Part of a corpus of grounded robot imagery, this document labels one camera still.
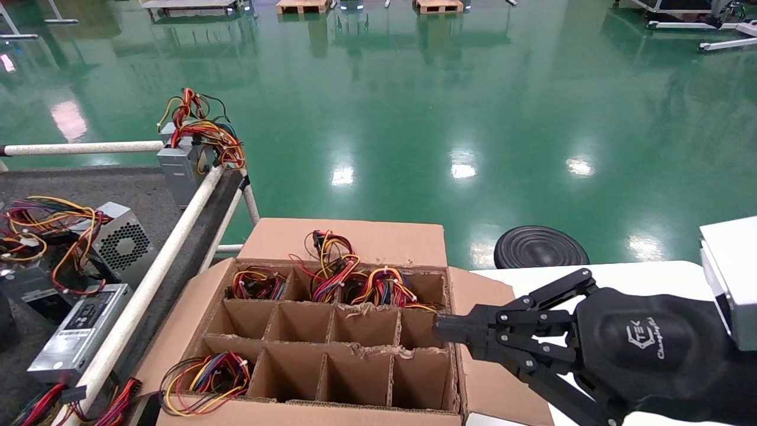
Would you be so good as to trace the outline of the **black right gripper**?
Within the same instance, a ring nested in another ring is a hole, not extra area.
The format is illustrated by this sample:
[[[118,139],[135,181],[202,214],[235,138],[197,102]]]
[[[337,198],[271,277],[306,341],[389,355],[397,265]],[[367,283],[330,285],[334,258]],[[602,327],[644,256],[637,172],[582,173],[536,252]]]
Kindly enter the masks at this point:
[[[499,364],[578,425],[622,425],[631,412],[755,424],[755,353],[738,349],[713,302],[595,291],[592,272],[579,269],[503,306],[438,314],[433,332],[476,361]],[[574,314],[557,308],[578,296],[587,297]],[[543,351],[532,339],[574,332],[575,381],[594,399],[562,379],[573,351]]]

